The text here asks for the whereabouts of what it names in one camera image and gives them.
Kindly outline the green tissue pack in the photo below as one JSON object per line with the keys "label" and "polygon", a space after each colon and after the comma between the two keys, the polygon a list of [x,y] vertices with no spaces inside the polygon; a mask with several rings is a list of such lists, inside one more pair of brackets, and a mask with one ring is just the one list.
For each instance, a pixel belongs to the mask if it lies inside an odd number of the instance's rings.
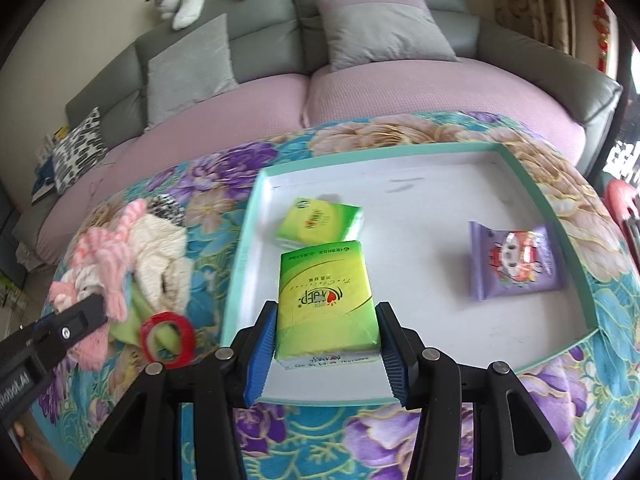
{"label": "green tissue pack", "polygon": [[370,362],[380,330],[356,240],[285,252],[274,358],[287,370]]}
{"label": "green tissue pack", "polygon": [[294,247],[356,240],[363,225],[358,206],[299,197],[277,229],[276,237]]}

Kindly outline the red tape roll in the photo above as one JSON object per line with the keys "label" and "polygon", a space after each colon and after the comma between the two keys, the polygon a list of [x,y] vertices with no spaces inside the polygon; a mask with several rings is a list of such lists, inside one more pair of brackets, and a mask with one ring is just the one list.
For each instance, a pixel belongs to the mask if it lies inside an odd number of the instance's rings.
{"label": "red tape roll", "polygon": [[140,328],[141,348],[148,362],[160,362],[170,370],[194,359],[195,332],[183,315],[164,311],[149,315]]}

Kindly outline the black white patterned pillow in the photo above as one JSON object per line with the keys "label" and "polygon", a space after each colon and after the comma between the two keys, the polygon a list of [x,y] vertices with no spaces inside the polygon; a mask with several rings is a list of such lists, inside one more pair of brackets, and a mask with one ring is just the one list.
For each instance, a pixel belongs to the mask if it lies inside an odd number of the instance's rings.
{"label": "black white patterned pillow", "polygon": [[100,111],[95,107],[89,115],[52,151],[54,182],[62,196],[106,154],[100,130]]}

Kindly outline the grey pillow middle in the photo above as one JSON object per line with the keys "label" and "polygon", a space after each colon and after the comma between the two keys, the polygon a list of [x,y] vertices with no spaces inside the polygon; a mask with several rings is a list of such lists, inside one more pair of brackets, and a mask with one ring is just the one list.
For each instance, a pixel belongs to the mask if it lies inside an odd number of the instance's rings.
{"label": "grey pillow middle", "polygon": [[148,128],[236,88],[227,15],[221,14],[149,60]]}

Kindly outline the teal white tray box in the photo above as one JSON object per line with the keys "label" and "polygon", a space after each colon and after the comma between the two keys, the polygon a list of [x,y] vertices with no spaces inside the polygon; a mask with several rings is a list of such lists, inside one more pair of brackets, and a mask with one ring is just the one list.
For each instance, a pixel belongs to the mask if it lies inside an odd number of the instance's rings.
{"label": "teal white tray box", "polygon": [[[248,200],[220,341],[251,326],[279,289],[277,229],[299,198],[363,211],[359,241],[372,295],[401,325],[455,361],[517,372],[540,365],[598,328],[586,274],[558,219],[524,167],[495,143],[395,146],[263,169]],[[469,225],[546,226],[561,248],[566,282],[551,292],[472,296]]]}

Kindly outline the red stool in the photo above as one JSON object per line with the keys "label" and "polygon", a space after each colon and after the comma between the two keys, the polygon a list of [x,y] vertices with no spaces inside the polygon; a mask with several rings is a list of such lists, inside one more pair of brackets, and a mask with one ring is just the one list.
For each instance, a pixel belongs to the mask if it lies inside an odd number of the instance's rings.
{"label": "red stool", "polygon": [[620,180],[609,180],[604,187],[603,201],[614,222],[623,232],[628,243],[631,243],[631,232],[626,227],[626,221],[638,216],[638,209],[634,203],[637,190],[629,183]]}

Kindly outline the grey purple pillow right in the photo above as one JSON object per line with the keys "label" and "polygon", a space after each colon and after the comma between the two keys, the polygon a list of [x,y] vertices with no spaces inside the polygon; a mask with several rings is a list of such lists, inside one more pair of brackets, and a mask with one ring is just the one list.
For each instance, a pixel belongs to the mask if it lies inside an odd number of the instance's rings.
{"label": "grey purple pillow right", "polygon": [[451,62],[454,48],[425,0],[314,0],[331,70],[375,62]]}

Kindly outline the pink white fluffy sock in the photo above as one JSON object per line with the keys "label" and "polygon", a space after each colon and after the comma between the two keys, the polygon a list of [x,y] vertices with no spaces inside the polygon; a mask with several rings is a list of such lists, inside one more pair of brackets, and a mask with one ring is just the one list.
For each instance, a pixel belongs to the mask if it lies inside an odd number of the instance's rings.
{"label": "pink white fluffy sock", "polygon": [[99,294],[104,299],[107,322],[122,324],[128,320],[125,281],[134,256],[129,235],[137,220],[146,214],[146,200],[128,203],[114,229],[92,226],[75,246],[70,266],[49,288],[49,301],[62,312],[73,304]]}

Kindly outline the floral blue blanket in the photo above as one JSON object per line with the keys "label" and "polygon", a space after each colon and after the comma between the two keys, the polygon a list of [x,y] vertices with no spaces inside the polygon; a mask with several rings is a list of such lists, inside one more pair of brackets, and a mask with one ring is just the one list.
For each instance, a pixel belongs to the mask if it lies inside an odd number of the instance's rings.
{"label": "floral blue blanket", "polygon": [[[336,122],[268,136],[175,162],[160,172],[105,157],[120,177],[92,207],[67,198],[53,209],[61,245],[49,252],[58,274],[91,228],[113,229],[132,200],[165,193],[186,208],[194,263],[186,316],[200,356],[219,344],[232,260],[246,202],[262,168],[311,157],[395,145],[502,143],[544,193],[586,272],[599,330],[521,380],[573,457],[582,478],[611,479],[639,441],[639,275],[620,228],[587,180],[551,144],[514,119],[481,112],[400,114]],[[416,414],[382,408],[286,408],[260,404],[236,415],[253,479],[402,479],[416,436]]]}

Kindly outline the cream lace cloth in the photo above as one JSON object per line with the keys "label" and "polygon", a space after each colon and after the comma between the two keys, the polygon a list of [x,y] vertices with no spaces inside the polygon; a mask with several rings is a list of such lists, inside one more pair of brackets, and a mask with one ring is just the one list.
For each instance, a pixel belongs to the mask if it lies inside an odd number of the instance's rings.
{"label": "cream lace cloth", "polygon": [[134,279],[154,312],[183,314],[191,295],[193,262],[186,256],[186,229],[144,214],[128,238]]}

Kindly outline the black white patterned cloth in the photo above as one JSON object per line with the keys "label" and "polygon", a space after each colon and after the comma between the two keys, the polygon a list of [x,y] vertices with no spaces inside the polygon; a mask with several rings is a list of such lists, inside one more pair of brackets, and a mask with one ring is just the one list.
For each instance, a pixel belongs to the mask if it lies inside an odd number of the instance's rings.
{"label": "black white patterned cloth", "polygon": [[148,201],[146,211],[155,217],[167,220],[175,226],[184,225],[184,207],[169,194],[158,194]]}

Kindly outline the purple baby wipes pack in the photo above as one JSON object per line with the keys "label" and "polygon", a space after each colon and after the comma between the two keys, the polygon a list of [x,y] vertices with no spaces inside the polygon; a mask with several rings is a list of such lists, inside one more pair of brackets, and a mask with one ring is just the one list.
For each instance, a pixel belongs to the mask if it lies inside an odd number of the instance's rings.
{"label": "purple baby wipes pack", "polygon": [[548,226],[496,230],[471,221],[469,227],[471,294],[475,300],[565,287],[561,247]]}

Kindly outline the books beside sofa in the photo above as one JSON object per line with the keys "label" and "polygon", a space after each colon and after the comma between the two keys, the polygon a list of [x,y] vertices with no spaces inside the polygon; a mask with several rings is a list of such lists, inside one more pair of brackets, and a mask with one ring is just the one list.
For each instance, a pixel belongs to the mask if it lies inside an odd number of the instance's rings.
{"label": "books beside sofa", "polygon": [[35,204],[55,189],[53,149],[68,135],[70,128],[63,126],[43,138],[36,151],[36,180],[32,186],[32,204]]}

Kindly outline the grey sofa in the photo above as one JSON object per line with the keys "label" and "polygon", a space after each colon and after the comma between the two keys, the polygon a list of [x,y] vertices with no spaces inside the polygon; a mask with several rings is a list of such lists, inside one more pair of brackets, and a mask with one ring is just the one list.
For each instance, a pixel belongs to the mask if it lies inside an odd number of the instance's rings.
{"label": "grey sofa", "polygon": [[577,58],[471,13],[465,0],[207,0],[196,28],[227,19],[236,86],[158,122],[151,107],[195,89],[212,61],[163,61],[195,28],[161,24],[109,62],[66,106],[77,127],[100,115],[104,159],[64,193],[40,198],[12,234],[47,264],[61,259],[108,196],[180,162],[281,133],[431,110],[500,114],[547,140],[582,174],[592,168],[622,86]]}

